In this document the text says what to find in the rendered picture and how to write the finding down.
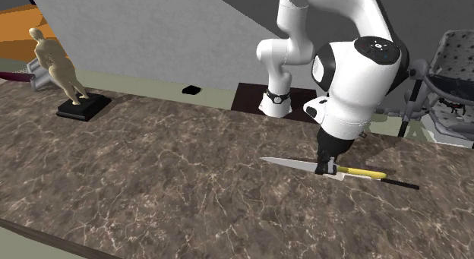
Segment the grey patterned baby chair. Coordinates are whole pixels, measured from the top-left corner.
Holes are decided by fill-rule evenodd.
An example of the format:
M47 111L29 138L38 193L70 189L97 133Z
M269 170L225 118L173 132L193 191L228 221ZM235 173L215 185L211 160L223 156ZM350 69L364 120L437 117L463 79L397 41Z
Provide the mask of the grey patterned baby chair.
M442 135L472 142L474 149L474 29L448 30L431 61L409 66L414 87L404 94L398 135L412 120L428 115Z

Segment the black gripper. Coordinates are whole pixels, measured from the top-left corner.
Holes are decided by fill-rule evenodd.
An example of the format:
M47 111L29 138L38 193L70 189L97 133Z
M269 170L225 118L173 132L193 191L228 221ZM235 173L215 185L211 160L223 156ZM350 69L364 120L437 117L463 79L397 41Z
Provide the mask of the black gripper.
M337 174L337 157L349 150L354 140L344 140L328 134L320 129L317 134L318 158L315 174Z

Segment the yellow handled knife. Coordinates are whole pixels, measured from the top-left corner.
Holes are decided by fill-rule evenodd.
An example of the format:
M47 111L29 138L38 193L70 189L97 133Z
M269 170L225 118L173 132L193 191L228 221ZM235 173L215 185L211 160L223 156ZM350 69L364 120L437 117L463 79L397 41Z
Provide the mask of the yellow handled knife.
M313 173L317 166L317 163L305 162L301 160L290 160L290 159L276 158L276 157L261 157L261 159L269 163L276 163L281 166L291 167L294 169L301 169L301 170L305 170L307 172L313 172ZM353 175L363 175L363 176L368 176L371 178L386 178L387 177L387 174L383 172L376 172L376 171L365 170L365 169L355 169L355 168L344 167L344 166L339 166L339 165L337 165L337 172L344 172L344 173L349 173Z

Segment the beige human figure black base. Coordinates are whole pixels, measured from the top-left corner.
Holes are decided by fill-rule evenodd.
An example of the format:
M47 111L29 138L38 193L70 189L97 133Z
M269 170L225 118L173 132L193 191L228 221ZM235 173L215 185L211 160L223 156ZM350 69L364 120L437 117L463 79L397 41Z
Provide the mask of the beige human figure black base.
M86 92L71 60L57 41L46 39L37 28L30 28L29 34L37 41L34 52L39 65L49 72L69 98L58 107L57 116L88 122L112 102L104 95Z

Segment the dark robot stand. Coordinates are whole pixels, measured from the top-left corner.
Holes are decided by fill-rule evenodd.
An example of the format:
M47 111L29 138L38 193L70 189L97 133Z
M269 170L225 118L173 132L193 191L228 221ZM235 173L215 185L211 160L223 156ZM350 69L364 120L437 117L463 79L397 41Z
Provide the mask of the dark robot stand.
M266 85L239 83L231 110L264 115L258 107L266 89ZM316 97L315 90L292 87L290 89L292 112L284 118L314 124L315 121L304 112L303 105Z

